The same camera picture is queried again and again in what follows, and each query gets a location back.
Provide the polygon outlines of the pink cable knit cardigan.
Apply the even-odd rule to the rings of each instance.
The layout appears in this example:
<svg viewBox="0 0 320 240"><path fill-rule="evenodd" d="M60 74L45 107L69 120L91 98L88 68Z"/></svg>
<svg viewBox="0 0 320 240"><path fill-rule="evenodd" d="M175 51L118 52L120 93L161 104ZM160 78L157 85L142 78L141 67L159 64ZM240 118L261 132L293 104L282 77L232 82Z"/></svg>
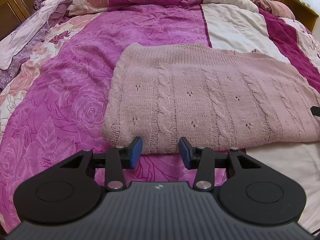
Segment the pink cable knit cardigan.
<svg viewBox="0 0 320 240"><path fill-rule="evenodd" d="M103 135L143 139L144 153L175 153L186 137L217 151L319 140L319 93L291 64L259 51L134 43L113 72Z"/></svg>

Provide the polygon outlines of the magenta patchwork quilt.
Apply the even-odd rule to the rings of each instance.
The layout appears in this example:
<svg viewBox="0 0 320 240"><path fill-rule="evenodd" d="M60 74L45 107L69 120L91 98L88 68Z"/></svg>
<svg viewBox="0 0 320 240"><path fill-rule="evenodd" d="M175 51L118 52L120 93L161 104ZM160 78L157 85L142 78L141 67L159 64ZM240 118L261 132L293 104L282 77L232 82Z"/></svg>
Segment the magenta patchwork quilt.
<svg viewBox="0 0 320 240"><path fill-rule="evenodd" d="M1 93L1 225L20 224L13 196L25 180L76 152L102 153L116 146L103 135L108 93L123 51L200 44L238 53L259 51L291 64L319 93L319 42L297 20L277 17L250 0L73 0L68 16L88 23L39 65L27 89ZM299 219L319 228L319 140L273 142L244 148L259 161L299 183L306 206ZM144 153L125 180L188 181L175 153Z"/></svg>

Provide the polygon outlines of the lilac pillow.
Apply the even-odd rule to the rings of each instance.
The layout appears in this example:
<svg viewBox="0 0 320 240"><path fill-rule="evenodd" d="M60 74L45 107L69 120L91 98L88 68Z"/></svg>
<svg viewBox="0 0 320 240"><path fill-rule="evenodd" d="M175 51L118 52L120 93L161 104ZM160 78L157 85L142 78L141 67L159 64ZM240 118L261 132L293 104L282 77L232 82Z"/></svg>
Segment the lilac pillow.
<svg viewBox="0 0 320 240"><path fill-rule="evenodd" d="M36 11L1 41L1 90L27 89L39 75L39 65L58 54L65 41L88 23L68 16L73 0L36 0Z"/></svg>

